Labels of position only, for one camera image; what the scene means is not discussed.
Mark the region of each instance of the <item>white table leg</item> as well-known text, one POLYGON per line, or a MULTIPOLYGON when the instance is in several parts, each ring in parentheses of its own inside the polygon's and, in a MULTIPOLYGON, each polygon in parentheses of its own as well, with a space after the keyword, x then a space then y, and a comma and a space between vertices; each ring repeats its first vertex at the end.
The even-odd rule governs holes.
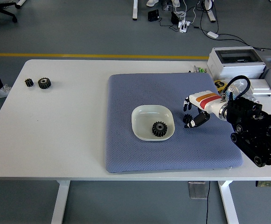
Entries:
POLYGON ((133 16, 132 16, 133 20, 137 20, 138 2, 139 2, 138 0, 134 0, 134 3, 133 3, 133 16))
POLYGON ((239 224, 229 184, 232 181, 218 181, 225 215, 229 224, 239 224))
POLYGON ((20 5, 20 6, 22 6, 25 1, 26 0, 20 0, 17 4, 20 5))
MULTIPOLYGON (((205 8, 206 10, 211 9, 212 7, 212 0, 205 0, 205 8)), ((216 22, 215 16, 212 12, 212 10, 210 12, 208 12, 208 16, 211 22, 216 22)))
POLYGON ((65 212, 67 196, 70 186, 70 181, 58 181, 60 184, 59 191, 56 197, 55 210, 53 212, 52 224, 62 224, 65 212))

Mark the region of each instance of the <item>blue mat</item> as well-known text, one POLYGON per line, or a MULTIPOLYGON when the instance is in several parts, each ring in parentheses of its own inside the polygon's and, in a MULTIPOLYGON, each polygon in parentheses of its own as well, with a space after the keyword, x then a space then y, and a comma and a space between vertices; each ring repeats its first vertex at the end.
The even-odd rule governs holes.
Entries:
MULTIPOLYGON (((198 128, 184 128, 184 99, 200 91, 217 92, 207 73, 118 74, 108 81, 105 165, 123 171, 238 167, 241 151, 232 143, 227 121, 214 114, 198 128), (162 105, 173 114, 175 132, 165 141, 143 141, 132 131, 131 114, 140 105, 162 105)), ((198 115, 196 107, 190 113, 198 115)))

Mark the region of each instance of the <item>table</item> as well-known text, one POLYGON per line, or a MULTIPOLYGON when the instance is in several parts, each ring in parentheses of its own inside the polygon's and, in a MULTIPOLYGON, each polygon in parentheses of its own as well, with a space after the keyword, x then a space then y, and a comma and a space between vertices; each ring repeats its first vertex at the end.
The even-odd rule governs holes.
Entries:
MULTIPOLYGON (((71 180, 218 181, 229 223, 238 223, 229 184, 271 180, 271 166, 258 168, 243 154, 238 168, 180 172, 105 170, 104 139, 109 76, 121 73, 188 72, 207 62, 30 60, 23 66, 0 110, 0 179, 57 180, 52 223, 61 223, 71 180), (39 88, 48 77, 52 86, 39 88), (33 87, 25 80, 31 78, 33 87)), ((271 113, 271 98, 259 98, 271 113)))

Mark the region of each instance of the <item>gear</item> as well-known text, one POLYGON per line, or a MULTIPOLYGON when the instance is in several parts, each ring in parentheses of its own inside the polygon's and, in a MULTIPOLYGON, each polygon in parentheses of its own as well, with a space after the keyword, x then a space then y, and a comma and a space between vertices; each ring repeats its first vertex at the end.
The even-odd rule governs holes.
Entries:
POLYGON ((185 124, 189 124, 190 121, 193 120, 193 117, 188 113, 188 114, 185 114, 185 116, 183 117, 183 122, 185 124))
POLYGON ((25 80, 25 84, 28 86, 28 87, 31 87, 34 85, 33 83, 33 80, 31 78, 28 78, 27 80, 25 80))
POLYGON ((157 121, 152 126, 152 132, 157 137, 162 137, 167 133, 167 125, 161 121, 157 121))
POLYGON ((51 81, 49 78, 40 78, 38 84, 41 89, 47 89, 51 86, 51 81))

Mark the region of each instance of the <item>white box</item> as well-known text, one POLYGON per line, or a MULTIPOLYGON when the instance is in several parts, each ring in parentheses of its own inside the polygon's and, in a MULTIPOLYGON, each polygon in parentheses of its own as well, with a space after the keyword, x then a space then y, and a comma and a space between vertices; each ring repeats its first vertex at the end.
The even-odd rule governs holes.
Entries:
POLYGON ((213 48, 207 65, 214 80, 232 79, 239 75, 257 79, 266 66, 253 47, 213 48))

